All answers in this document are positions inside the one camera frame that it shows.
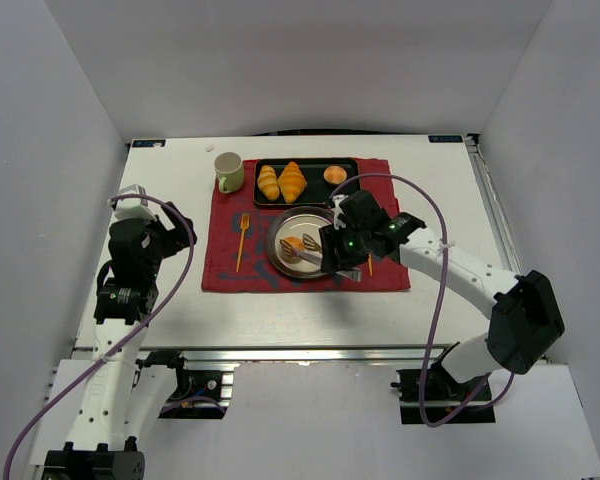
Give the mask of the pale green mug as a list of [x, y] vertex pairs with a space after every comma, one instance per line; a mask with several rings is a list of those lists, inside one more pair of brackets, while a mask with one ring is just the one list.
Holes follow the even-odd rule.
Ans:
[[239, 191], [244, 184], [244, 163], [234, 152], [220, 154], [214, 161], [218, 190], [222, 194]]

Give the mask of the orange plastic fork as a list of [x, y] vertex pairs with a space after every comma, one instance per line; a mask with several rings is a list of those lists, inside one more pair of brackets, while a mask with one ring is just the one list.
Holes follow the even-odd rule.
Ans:
[[247, 231], [249, 230], [249, 227], [250, 227], [250, 214], [248, 212], [243, 212], [240, 217], [240, 240], [239, 240], [239, 247], [238, 247], [238, 252], [237, 252], [237, 257], [236, 257], [236, 267], [235, 267], [236, 273], [238, 273], [240, 271], [243, 250], [244, 250], [245, 237], [246, 237]]

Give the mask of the black rectangular tray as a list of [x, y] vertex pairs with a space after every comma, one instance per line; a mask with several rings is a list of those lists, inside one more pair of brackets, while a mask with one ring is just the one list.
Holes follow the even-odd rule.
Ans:
[[[257, 178], [264, 166], [271, 166], [279, 176], [284, 168], [294, 161], [307, 180], [307, 187], [292, 204], [286, 204], [283, 197], [270, 201], [257, 186]], [[318, 157], [318, 158], [278, 158], [257, 160], [254, 167], [253, 201], [258, 208], [288, 209], [294, 206], [323, 207], [336, 188], [324, 179], [324, 171], [330, 166], [342, 167], [347, 173], [347, 180], [359, 174], [358, 162], [350, 157]]]

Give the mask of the right blue table label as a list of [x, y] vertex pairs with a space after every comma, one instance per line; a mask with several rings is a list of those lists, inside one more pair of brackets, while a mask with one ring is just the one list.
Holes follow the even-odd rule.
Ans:
[[428, 135], [430, 143], [464, 143], [461, 135]]

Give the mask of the dark rimmed white plate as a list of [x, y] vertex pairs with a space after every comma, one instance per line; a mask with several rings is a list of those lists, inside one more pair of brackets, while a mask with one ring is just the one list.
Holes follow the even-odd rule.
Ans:
[[300, 259], [284, 258], [279, 240], [288, 236], [311, 235], [319, 244], [319, 229], [333, 223], [333, 213], [317, 207], [296, 207], [278, 215], [270, 224], [265, 236], [265, 253], [273, 267], [283, 275], [298, 280], [315, 280], [325, 277], [320, 267]]

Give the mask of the round bread bun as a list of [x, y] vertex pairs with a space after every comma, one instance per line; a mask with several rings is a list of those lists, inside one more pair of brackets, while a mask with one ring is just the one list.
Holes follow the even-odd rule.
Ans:
[[341, 185], [347, 180], [348, 174], [343, 167], [331, 165], [324, 170], [323, 178], [330, 185]]
[[285, 245], [288, 245], [291, 249], [304, 251], [305, 246], [301, 238], [295, 236], [288, 236], [282, 239]]

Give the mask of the left striped croissant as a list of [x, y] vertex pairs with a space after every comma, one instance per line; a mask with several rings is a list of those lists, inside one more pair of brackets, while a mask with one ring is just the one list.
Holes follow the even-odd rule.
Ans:
[[280, 188], [276, 172], [270, 165], [264, 165], [261, 167], [259, 176], [257, 178], [257, 186], [259, 191], [265, 196], [270, 202], [275, 202], [279, 199]]

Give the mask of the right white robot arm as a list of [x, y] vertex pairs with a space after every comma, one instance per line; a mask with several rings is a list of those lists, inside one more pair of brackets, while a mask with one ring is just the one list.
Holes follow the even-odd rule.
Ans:
[[564, 334], [565, 325], [549, 279], [536, 270], [519, 275], [490, 266], [450, 243], [407, 213], [352, 220], [340, 214], [319, 230], [321, 269], [352, 270], [369, 255], [388, 257], [425, 274], [461, 296], [489, 322], [485, 333], [458, 343], [431, 367], [452, 386], [497, 370], [526, 374]]

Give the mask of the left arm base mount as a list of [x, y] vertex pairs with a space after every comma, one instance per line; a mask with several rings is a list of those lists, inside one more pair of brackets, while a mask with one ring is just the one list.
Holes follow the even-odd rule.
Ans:
[[136, 360], [136, 386], [144, 373], [155, 366], [165, 366], [176, 380], [176, 388], [159, 414], [160, 419], [222, 420], [225, 407], [221, 393], [223, 373], [220, 370], [192, 369], [186, 366], [184, 354], [177, 350], [151, 351]]

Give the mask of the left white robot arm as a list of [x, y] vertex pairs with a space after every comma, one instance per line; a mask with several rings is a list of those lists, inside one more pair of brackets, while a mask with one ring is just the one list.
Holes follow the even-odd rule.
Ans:
[[193, 223], [163, 202], [173, 225], [166, 228], [144, 205], [130, 208], [130, 200], [145, 199], [136, 194], [111, 200], [116, 219], [109, 228], [110, 258], [96, 280], [93, 355], [75, 381], [85, 391], [64, 446], [46, 454], [45, 479], [143, 478], [141, 436], [182, 376], [176, 353], [157, 354], [149, 363], [138, 354], [149, 323], [168, 302], [158, 297], [160, 266], [182, 250], [193, 251]]

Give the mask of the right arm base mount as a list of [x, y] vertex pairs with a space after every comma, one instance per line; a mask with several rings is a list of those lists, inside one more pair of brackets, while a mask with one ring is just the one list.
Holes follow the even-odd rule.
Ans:
[[[396, 372], [396, 379], [390, 384], [399, 400], [400, 420], [403, 425], [423, 425], [419, 411], [419, 369], [403, 369]], [[425, 386], [425, 412], [431, 422], [438, 422], [451, 414], [462, 401], [481, 385], [481, 378], [446, 387], [440, 380], [428, 374]], [[494, 408], [489, 405], [492, 393], [488, 383], [484, 384], [476, 396], [462, 409], [449, 424], [494, 424]]]

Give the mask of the metal serving tongs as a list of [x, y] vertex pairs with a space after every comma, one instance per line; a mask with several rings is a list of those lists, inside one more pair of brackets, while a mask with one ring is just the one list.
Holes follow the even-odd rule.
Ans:
[[[288, 245], [285, 245], [282, 242], [282, 239], [279, 240], [279, 248], [282, 256], [287, 260], [290, 259], [300, 259], [307, 261], [315, 266], [321, 268], [321, 259], [322, 259], [322, 248], [321, 245], [309, 234], [304, 233], [301, 237], [305, 250], [298, 251], [291, 249]], [[336, 275], [347, 278], [354, 282], [362, 281], [362, 272], [358, 268], [354, 268], [353, 270], [336, 273]]]

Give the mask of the left blue table label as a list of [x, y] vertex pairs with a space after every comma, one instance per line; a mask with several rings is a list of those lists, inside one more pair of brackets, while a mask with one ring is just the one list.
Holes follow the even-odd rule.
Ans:
[[131, 147], [138, 148], [162, 148], [166, 145], [165, 139], [136, 139], [131, 143]]

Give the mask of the right striped croissant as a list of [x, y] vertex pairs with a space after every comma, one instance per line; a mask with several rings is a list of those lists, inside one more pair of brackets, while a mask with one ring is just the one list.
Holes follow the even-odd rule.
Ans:
[[291, 161], [278, 177], [278, 186], [286, 204], [294, 203], [304, 192], [307, 181], [295, 161]]

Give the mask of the red patterned placemat cloth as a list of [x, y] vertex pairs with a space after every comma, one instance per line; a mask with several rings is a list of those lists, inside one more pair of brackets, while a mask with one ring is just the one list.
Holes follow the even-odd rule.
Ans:
[[[373, 276], [363, 267], [361, 282], [340, 276], [298, 280], [279, 273], [265, 253], [265, 236], [280, 209], [258, 208], [253, 201], [256, 160], [244, 162], [245, 180], [236, 193], [214, 191], [201, 288], [214, 293], [314, 293], [327, 291], [398, 292], [411, 287], [408, 270], [388, 259], [373, 258]], [[240, 271], [235, 272], [240, 217], [250, 214]]]

